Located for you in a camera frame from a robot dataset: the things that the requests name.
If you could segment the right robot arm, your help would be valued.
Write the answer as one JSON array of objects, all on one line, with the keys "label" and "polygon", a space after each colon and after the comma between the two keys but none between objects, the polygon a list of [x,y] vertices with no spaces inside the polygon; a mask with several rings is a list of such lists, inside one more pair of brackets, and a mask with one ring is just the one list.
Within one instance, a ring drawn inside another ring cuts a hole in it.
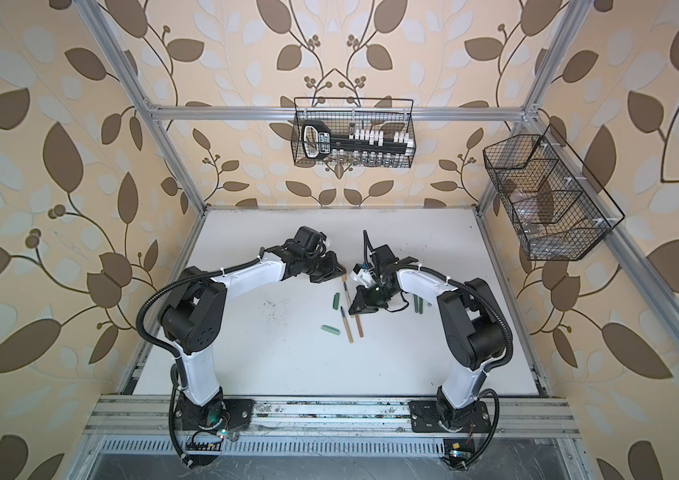
[{"label": "right robot arm", "polygon": [[405,293],[433,304],[445,334],[453,365],[437,390],[435,413],[439,427],[459,432],[469,425],[489,372],[513,359],[513,330],[489,284],[481,278],[459,282],[425,267],[413,257],[399,258],[388,245],[375,247],[363,234],[363,262],[353,276],[361,285],[349,307],[352,316],[389,310],[389,302]]}]

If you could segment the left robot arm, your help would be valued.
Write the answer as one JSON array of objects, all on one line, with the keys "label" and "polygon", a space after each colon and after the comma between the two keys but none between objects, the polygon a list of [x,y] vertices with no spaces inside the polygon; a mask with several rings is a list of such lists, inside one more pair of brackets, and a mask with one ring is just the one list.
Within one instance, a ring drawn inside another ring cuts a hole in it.
[{"label": "left robot arm", "polygon": [[302,274],[313,284],[345,275],[347,270],[326,242],[325,234],[301,226],[293,238],[262,248],[249,262],[217,271],[186,268],[143,303],[134,327],[143,340],[172,356],[175,387],[199,425],[209,428],[223,418],[212,346],[227,302]]}]

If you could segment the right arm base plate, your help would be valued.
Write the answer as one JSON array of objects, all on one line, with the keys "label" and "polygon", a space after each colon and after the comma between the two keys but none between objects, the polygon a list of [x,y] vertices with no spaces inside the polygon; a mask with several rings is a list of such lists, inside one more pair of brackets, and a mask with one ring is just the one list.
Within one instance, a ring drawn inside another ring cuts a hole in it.
[{"label": "right arm base plate", "polygon": [[465,408],[453,409],[445,400],[409,401],[411,429],[415,433],[489,433],[489,408],[477,401]]}]

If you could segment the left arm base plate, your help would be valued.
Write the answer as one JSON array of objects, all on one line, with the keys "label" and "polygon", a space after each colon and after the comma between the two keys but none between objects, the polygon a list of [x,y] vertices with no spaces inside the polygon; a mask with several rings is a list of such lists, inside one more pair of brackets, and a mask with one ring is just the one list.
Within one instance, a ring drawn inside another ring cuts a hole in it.
[{"label": "left arm base plate", "polygon": [[253,407],[254,400],[247,398],[214,400],[200,407],[181,396],[171,416],[178,422],[178,429],[183,431],[237,431],[250,425]]}]

